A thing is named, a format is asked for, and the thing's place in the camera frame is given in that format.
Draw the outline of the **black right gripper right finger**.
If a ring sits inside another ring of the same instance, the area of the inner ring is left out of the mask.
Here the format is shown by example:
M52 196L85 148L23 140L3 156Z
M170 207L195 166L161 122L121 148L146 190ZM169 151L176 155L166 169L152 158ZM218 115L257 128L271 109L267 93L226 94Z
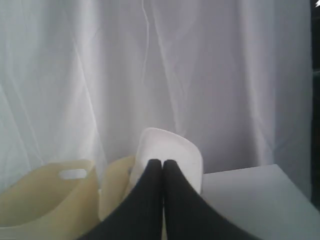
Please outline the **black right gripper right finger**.
M168 240L251 240L253 236L212 209L194 190L174 160L162 169Z

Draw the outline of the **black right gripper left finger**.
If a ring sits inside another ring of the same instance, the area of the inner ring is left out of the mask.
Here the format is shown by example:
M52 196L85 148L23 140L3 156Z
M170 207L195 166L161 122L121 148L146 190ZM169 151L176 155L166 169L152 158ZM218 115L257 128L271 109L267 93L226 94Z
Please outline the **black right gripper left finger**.
M163 227L162 163L148 161L124 201L81 240L160 240Z

